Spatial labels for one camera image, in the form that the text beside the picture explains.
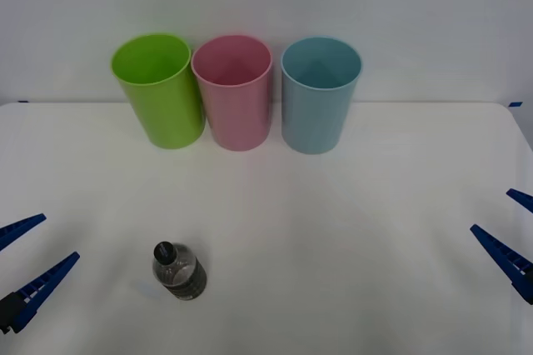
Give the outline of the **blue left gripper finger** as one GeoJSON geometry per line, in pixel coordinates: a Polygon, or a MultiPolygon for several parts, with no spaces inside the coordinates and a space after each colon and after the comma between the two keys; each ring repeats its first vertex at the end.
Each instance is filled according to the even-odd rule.
{"type": "Polygon", "coordinates": [[[21,332],[38,309],[74,267],[80,255],[73,252],[42,275],[1,299],[1,332],[21,332]]]}
{"type": "Polygon", "coordinates": [[[17,241],[22,235],[45,221],[43,213],[24,218],[23,220],[8,224],[0,228],[0,251],[17,241]]]}

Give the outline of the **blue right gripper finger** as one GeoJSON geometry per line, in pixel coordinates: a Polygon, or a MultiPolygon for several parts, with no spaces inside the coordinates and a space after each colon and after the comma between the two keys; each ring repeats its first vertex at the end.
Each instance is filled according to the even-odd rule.
{"type": "Polygon", "coordinates": [[[529,212],[533,212],[533,197],[524,192],[518,191],[516,189],[509,189],[506,192],[506,195],[519,203],[522,207],[527,209],[529,212]]]}
{"type": "Polygon", "coordinates": [[[511,286],[532,304],[532,262],[507,247],[486,230],[474,224],[470,228],[480,245],[511,281],[511,286]]]}

